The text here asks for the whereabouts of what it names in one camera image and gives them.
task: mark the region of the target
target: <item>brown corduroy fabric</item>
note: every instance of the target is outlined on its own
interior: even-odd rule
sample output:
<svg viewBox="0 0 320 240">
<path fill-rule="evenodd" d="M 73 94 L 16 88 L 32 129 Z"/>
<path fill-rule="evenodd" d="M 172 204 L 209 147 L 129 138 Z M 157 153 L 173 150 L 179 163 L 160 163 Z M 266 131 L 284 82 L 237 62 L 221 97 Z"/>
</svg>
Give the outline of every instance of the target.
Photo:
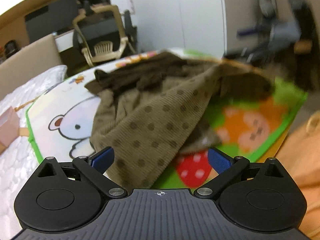
<svg viewBox="0 0 320 240">
<path fill-rule="evenodd" d="M 162 69 L 166 66 L 166 63 L 158 64 Z M 181 68 L 181 73 L 187 73 L 186 77 L 163 74 L 159 85 L 149 90 L 141 90 L 131 84 L 129 90 L 122 90 L 120 95 L 114 96 L 118 90 L 113 91 L 116 85 L 113 81 L 113 86 L 99 93 L 101 103 L 94 118 L 90 141 L 96 151 L 107 146 L 114 148 L 115 162 L 107 174 L 122 187 L 129 190 L 151 187 L 179 149 L 192 149 L 193 139 L 187 139 L 212 96 L 220 96 L 223 92 L 223 96 L 232 97 L 227 93 L 229 89 L 236 91 L 235 97 L 256 100 L 270 93 L 269 80 L 248 70 L 203 61 L 199 65 L 181 65 Z M 248 75 L 251 78 L 243 84 L 242 77 Z M 132 83 L 137 84 L 141 80 L 141 77 L 136 77 Z M 241 94 L 243 85 L 245 93 Z"/>
</svg>

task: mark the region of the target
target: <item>plastic chair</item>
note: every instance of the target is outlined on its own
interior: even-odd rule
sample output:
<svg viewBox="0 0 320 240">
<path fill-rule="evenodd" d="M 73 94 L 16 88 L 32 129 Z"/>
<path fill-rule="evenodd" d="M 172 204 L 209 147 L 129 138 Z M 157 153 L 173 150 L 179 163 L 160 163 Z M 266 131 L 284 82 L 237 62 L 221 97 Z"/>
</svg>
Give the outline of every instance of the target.
<svg viewBox="0 0 320 240">
<path fill-rule="evenodd" d="M 126 35 L 126 31 L 124 29 L 121 15 L 118 9 L 118 6 L 116 5 L 104 5 L 104 6 L 99 6 L 99 7 L 93 7 L 90 9 L 91 13 L 88 15 L 88 10 L 87 13 L 82 12 L 80 15 L 78 15 L 74 20 L 73 20 L 73 27 L 76 30 L 76 33 L 80 36 L 81 40 L 83 41 L 83 48 L 81 49 L 82 54 L 84 55 L 88 65 L 90 67 L 93 67 L 95 63 L 97 62 L 104 62 L 104 61 L 109 61 L 113 59 L 119 59 L 121 58 L 122 54 L 124 53 L 125 49 L 129 48 L 129 50 L 134 54 L 135 49 L 129 42 L 129 38 Z M 90 16 L 94 16 L 96 14 L 101 14 L 103 15 L 106 12 L 112 12 L 116 27 L 119 32 L 119 39 L 120 39 L 120 44 L 119 48 L 116 51 L 113 51 L 112 49 L 114 48 L 114 43 L 112 41 L 100 41 L 97 44 L 93 46 L 89 46 L 89 42 L 85 37 L 85 34 L 83 32 L 82 27 L 79 26 L 79 22 L 85 20 L 86 18 L 89 18 Z"/>
</svg>

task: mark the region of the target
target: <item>circular cap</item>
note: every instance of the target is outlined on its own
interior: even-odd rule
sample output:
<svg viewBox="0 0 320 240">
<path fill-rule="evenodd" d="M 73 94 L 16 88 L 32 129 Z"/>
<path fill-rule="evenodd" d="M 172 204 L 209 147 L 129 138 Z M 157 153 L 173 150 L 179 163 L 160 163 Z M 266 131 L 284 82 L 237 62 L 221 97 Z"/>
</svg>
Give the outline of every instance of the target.
<svg viewBox="0 0 320 240">
<path fill-rule="evenodd" d="M 72 192 L 65 189 L 50 189 L 37 198 L 40 207 L 48 210 L 59 210 L 70 206 L 75 200 Z"/>
<path fill-rule="evenodd" d="M 282 206 L 284 197 L 275 190 L 261 188 L 249 192 L 247 201 L 255 208 L 272 210 Z"/>
<path fill-rule="evenodd" d="M 208 187 L 201 187 L 197 190 L 199 195 L 202 196 L 208 196 L 210 194 L 212 194 L 212 189 L 208 188 Z"/>
<path fill-rule="evenodd" d="M 109 194 L 112 196 L 120 196 L 123 193 L 124 193 L 124 190 L 119 187 L 115 187 L 115 188 L 112 188 L 111 190 L 109 190 Z"/>
</svg>

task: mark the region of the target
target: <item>white cabinet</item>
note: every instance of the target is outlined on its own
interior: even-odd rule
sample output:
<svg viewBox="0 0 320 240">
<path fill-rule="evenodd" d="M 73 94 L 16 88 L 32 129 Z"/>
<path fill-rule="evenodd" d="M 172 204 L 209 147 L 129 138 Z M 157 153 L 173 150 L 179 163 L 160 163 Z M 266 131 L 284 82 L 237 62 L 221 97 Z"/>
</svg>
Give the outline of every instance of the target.
<svg viewBox="0 0 320 240">
<path fill-rule="evenodd" d="M 224 53 L 222 0 L 179 0 L 185 47 L 221 57 Z"/>
<path fill-rule="evenodd" d="M 132 3 L 140 49 L 184 47 L 178 0 L 132 0 Z"/>
</svg>

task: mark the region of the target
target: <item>crosshair marking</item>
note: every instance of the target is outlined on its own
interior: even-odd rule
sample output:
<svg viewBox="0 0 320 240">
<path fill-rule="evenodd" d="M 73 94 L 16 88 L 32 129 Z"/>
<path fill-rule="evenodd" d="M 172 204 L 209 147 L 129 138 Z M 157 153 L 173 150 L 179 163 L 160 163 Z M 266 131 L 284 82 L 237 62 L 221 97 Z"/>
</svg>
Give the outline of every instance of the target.
<svg viewBox="0 0 320 240">
<path fill-rule="evenodd" d="M 158 196 L 162 197 L 164 194 L 167 194 L 167 193 L 164 193 L 163 191 L 159 191 L 159 192 L 157 192 L 155 194 L 157 194 Z"/>
</svg>

